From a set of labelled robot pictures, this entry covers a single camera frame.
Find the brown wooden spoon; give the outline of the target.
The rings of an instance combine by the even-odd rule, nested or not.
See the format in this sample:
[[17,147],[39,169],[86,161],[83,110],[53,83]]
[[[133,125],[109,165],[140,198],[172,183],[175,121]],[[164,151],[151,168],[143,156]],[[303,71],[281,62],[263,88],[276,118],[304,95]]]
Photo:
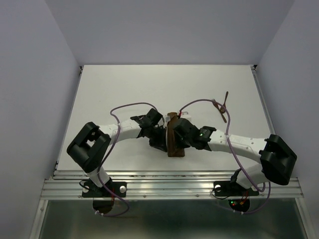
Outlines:
[[220,111],[221,111],[222,114],[224,114],[224,113],[226,112],[226,101],[227,101],[228,95],[229,95],[229,92],[227,91],[227,92],[225,93],[225,98],[224,98],[223,105],[222,105],[222,107],[220,108]]

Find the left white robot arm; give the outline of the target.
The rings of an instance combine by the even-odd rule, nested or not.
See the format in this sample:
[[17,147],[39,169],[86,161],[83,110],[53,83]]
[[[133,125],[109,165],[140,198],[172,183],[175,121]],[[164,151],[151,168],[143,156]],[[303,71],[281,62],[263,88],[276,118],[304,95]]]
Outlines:
[[102,167],[109,145],[127,139],[147,137],[150,147],[167,152],[166,129],[159,125],[163,115],[155,109],[147,114],[133,116],[118,124],[98,126],[86,123],[67,147],[67,154],[76,162],[94,183],[99,196],[110,193],[110,176]]

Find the brown wooden fork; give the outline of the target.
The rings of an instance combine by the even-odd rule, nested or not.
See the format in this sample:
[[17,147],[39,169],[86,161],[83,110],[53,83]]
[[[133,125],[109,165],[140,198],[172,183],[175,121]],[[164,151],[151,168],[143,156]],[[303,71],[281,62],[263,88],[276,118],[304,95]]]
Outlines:
[[220,115],[221,115],[223,121],[224,121],[225,123],[227,123],[227,120],[226,120],[225,116],[223,115],[223,113],[222,113],[222,111],[221,111],[221,108],[220,108],[219,105],[216,103],[216,100],[215,100],[215,99],[212,100],[212,104],[213,104],[214,107],[217,108],[217,110],[219,111],[219,113],[220,113]]

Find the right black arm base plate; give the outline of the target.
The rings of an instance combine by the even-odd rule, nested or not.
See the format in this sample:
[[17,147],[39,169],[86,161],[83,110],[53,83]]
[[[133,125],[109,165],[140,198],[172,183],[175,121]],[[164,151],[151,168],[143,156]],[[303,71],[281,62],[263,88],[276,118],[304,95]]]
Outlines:
[[245,196],[259,196],[259,192],[250,189],[245,189],[237,183],[231,183],[230,181],[214,181],[213,191],[217,197],[236,197]]

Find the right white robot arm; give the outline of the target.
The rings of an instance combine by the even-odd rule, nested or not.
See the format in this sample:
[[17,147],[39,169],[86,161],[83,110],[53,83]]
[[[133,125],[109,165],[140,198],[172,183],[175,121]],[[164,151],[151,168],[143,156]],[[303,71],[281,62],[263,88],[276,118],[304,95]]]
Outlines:
[[[214,127],[197,128],[185,118],[178,119],[172,128],[184,147],[231,153],[234,156],[239,165],[229,182],[234,194],[241,194],[266,182],[282,186],[290,182],[297,155],[278,135],[271,134],[266,139],[229,135]],[[240,156],[256,164],[244,168],[239,162]]]

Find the brown cloth napkin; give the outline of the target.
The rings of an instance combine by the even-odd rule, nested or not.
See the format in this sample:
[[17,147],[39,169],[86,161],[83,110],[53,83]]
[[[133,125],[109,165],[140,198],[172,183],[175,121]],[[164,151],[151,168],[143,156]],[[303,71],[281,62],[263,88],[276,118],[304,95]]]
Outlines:
[[176,145],[176,139],[173,130],[173,123],[177,121],[177,113],[170,112],[167,114],[169,121],[167,122],[166,127],[166,145],[167,145],[167,155],[168,157],[185,157],[185,152],[183,148],[178,148]]

